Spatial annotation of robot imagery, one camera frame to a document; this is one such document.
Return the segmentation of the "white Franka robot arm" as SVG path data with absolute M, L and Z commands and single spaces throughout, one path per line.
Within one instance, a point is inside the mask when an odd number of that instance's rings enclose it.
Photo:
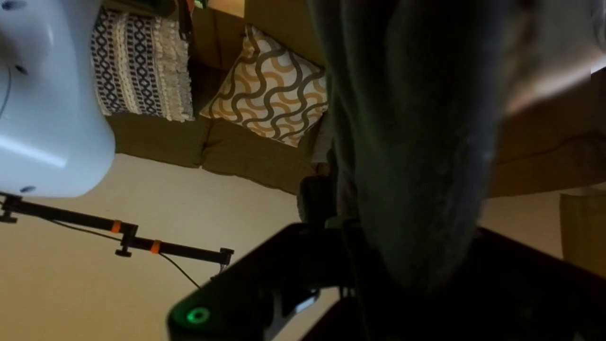
M 80 197 L 114 163 L 95 95 L 101 0 L 0 0 L 0 191 Z

